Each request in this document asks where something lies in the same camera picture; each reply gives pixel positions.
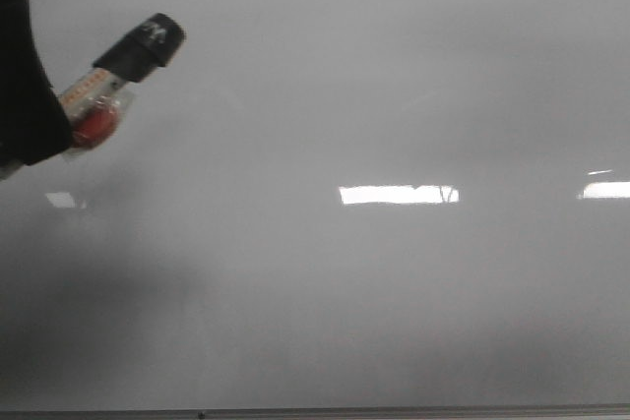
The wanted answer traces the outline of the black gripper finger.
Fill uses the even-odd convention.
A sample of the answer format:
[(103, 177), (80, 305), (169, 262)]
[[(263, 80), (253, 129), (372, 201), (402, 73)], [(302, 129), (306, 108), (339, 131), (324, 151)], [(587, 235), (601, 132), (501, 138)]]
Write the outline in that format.
[(67, 150), (72, 131), (35, 48), (30, 0), (1, 0), (1, 165)]

